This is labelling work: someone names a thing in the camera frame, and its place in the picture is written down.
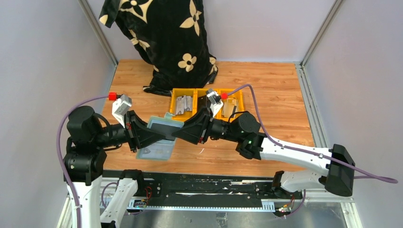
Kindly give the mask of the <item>green leather card holder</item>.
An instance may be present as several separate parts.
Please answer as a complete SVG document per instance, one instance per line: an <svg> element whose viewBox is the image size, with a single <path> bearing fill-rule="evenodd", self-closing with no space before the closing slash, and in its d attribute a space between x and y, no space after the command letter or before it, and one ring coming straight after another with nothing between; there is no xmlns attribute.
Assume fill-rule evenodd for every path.
<svg viewBox="0 0 403 228"><path fill-rule="evenodd" d="M136 158L160 161L170 159L176 142L172 133L183 126L184 122L174 120L171 113L166 113L164 117L151 116L147 128L156 136L146 139L146 146L138 150Z"/></svg>

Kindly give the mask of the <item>silver VIP credit card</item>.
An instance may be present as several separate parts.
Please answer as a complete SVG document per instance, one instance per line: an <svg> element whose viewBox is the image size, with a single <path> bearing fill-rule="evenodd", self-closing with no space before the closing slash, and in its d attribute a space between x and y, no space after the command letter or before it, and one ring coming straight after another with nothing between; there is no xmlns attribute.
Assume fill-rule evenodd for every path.
<svg viewBox="0 0 403 228"><path fill-rule="evenodd" d="M146 160L168 160L173 152L173 146L156 144L139 150L136 158Z"/></svg>

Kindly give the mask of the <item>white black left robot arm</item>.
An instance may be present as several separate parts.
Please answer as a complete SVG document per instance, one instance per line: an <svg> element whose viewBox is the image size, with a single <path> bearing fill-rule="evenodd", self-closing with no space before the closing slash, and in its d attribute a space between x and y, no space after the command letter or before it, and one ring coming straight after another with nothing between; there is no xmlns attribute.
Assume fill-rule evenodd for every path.
<svg viewBox="0 0 403 228"><path fill-rule="evenodd" d="M124 170L119 176L116 192L100 213L100 189L108 148L127 143L132 151L145 148L165 135L147 128L134 111L124 115L124 124L106 127L100 123L104 117L90 106L74 108L68 115L66 155L64 168L70 177L68 186L73 202L78 203L78 215L73 219L81 228L118 228L133 196L158 196L154 182L145 181L141 170Z"/></svg>

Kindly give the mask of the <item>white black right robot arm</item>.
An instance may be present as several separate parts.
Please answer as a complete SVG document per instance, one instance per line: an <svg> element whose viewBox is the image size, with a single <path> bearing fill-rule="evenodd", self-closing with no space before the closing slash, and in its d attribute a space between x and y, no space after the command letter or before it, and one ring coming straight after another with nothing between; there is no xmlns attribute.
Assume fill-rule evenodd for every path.
<svg viewBox="0 0 403 228"><path fill-rule="evenodd" d="M325 189L337 196L351 197L355 162L339 144L332 148L309 147L268 137L248 111L237 113L232 121L212 117L208 108L184 122L173 137L199 144L211 140L236 142L236 151L246 159L271 160L303 167L303 171L278 171L271 185L272 194L284 198L298 190Z"/></svg>

